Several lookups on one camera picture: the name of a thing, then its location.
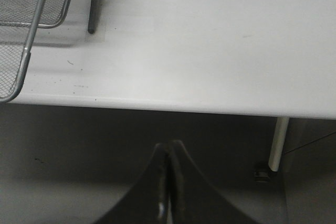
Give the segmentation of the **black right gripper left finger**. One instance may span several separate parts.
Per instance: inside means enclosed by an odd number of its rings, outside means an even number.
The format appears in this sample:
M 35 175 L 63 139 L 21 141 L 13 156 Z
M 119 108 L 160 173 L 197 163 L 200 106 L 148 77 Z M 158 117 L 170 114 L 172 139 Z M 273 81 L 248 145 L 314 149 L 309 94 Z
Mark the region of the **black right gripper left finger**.
M 95 223 L 167 223 L 168 167 L 166 145 L 156 144 L 138 181 Z

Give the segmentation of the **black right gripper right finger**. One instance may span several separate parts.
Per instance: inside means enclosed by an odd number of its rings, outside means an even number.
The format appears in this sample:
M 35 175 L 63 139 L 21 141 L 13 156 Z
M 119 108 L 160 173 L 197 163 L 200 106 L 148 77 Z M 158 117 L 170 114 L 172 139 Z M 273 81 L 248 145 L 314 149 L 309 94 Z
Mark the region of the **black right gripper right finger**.
M 169 158 L 173 223 L 257 223 L 207 181 L 182 141 L 171 142 Z

